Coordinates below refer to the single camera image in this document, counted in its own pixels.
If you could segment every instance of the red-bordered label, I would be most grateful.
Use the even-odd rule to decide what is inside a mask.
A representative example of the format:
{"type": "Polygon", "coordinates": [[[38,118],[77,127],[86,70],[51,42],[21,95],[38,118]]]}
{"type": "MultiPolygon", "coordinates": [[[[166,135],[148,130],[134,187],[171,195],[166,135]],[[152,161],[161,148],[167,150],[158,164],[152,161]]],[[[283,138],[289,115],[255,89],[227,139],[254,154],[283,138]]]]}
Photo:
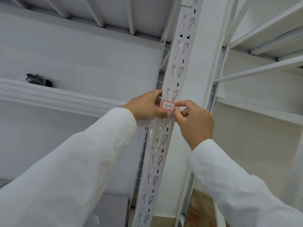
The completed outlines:
{"type": "Polygon", "coordinates": [[[167,111],[174,111],[175,103],[167,100],[163,100],[161,108],[167,111]]]}

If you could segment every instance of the white long-sleeve shirt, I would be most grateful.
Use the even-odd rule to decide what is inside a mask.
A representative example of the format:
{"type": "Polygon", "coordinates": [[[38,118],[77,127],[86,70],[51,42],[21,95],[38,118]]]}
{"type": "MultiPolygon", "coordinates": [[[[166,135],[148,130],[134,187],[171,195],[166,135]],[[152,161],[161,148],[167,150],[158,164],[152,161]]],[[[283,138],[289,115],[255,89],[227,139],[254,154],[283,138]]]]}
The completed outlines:
{"type": "MultiPolygon", "coordinates": [[[[82,227],[136,129],[131,112],[116,108],[74,134],[0,190],[0,226],[82,227]]],[[[302,213],[274,197],[214,141],[198,145],[187,165],[232,227],[302,226],[302,213]]]]}

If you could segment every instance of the cardboard box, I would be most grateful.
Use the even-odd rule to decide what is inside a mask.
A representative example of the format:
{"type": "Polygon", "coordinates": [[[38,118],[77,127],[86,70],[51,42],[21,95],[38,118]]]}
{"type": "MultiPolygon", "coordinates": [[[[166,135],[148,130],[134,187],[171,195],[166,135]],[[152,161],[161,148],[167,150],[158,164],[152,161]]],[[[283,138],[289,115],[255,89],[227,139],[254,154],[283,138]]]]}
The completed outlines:
{"type": "Polygon", "coordinates": [[[184,227],[217,227],[214,201],[211,197],[193,190],[184,227]]]}

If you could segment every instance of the person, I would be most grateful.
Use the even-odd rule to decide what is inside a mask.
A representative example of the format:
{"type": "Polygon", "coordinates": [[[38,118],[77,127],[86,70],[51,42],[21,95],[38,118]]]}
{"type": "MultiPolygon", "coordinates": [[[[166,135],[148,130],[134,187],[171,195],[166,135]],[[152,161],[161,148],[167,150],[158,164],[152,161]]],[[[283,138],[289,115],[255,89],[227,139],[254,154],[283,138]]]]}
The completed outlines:
{"type": "MultiPolygon", "coordinates": [[[[169,116],[154,104],[160,94],[153,90],[110,110],[2,188],[0,226],[82,227],[116,159],[134,137],[136,121],[169,116]]],[[[272,195],[212,140],[214,122],[208,111],[182,100],[175,104],[174,118],[193,150],[186,164],[232,227],[302,226],[302,213],[272,195]]]]}

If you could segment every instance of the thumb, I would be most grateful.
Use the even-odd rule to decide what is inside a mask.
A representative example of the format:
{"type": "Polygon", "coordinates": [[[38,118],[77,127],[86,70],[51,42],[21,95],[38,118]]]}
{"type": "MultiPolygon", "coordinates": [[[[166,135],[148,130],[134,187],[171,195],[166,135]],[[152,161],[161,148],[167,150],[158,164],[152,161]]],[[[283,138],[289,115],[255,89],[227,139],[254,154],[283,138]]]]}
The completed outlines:
{"type": "Polygon", "coordinates": [[[180,108],[178,108],[176,106],[175,106],[175,111],[174,111],[174,118],[175,118],[175,121],[177,122],[177,124],[179,124],[179,125],[180,125],[180,123],[184,122],[184,120],[186,119],[181,114],[180,108]]]}
{"type": "Polygon", "coordinates": [[[156,108],[156,116],[160,118],[168,118],[170,116],[170,113],[167,110],[156,108]]]}

